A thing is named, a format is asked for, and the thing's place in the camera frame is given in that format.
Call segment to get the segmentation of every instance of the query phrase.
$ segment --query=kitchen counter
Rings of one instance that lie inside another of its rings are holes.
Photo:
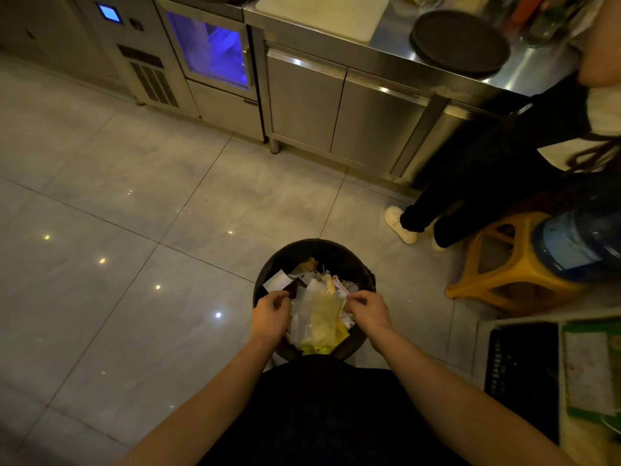
[[[490,15],[477,4],[478,0],[445,0],[440,8],[472,12],[502,26],[503,17]],[[367,45],[263,14],[256,10],[256,0],[244,6],[244,20],[262,29],[267,41],[499,114],[510,112],[524,103],[524,97],[544,92],[578,68],[578,52],[562,42],[535,48],[519,32],[503,31],[511,55],[500,71],[485,79],[444,71],[425,62],[409,41],[417,17],[431,9],[436,8],[390,0]]]

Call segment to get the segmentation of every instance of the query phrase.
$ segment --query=black plastic crate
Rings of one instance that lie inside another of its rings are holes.
[[[485,392],[558,445],[558,325],[492,330]]]

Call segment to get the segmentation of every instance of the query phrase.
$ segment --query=water bottle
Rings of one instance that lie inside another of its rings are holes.
[[[549,217],[535,228],[531,242],[540,262],[576,283],[621,279],[621,207],[589,204]]]

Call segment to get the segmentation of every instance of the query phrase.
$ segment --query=trash can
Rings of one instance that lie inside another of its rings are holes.
[[[348,280],[358,285],[359,289],[375,292],[375,275],[360,261],[356,255],[343,245],[323,239],[306,239],[290,243],[278,250],[263,266],[256,279],[252,307],[268,292],[263,287],[279,270],[291,273],[293,269],[307,258],[313,257],[319,262],[318,271],[323,267],[339,279]],[[349,329],[350,336],[338,345],[330,356],[345,360],[352,356],[363,343],[366,335],[360,327],[354,325]],[[302,356],[302,352],[283,338],[276,348],[276,353],[285,360],[291,361]]]

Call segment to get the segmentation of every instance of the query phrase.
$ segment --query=digital display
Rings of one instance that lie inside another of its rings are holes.
[[[116,8],[104,5],[103,3],[95,2],[95,4],[97,5],[99,12],[103,17],[105,17],[105,19],[107,19],[108,21],[112,21],[113,23],[123,24],[120,19],[119,12],[116,10]]]

